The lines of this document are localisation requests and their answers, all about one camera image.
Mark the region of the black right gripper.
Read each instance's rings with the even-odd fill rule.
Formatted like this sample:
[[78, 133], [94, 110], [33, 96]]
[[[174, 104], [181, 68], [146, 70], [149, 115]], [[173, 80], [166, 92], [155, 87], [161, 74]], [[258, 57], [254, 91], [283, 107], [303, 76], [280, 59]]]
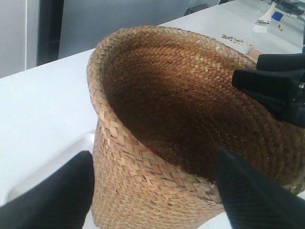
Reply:
[[305, 45], [302, 53], [260, 54], [256, 69], [236, 69], [232, 86], [263, 105], [275, 119], [305, 127]]

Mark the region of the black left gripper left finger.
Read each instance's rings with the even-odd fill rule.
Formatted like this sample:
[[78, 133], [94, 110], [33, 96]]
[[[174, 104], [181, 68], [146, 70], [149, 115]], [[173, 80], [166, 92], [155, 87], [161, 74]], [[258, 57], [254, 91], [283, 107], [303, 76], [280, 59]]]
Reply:
[[81, 229], [92, 204], [92, 155], [81, 151], [47, 179], [0, 208], [2, 229]]

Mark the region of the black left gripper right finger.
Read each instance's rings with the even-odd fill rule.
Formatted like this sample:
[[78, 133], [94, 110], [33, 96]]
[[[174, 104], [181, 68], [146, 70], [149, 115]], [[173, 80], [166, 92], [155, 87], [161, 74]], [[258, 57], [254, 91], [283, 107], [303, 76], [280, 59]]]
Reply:
[[305, 201], [219, 148], [216, 184], [233, 229], [303, 229]]

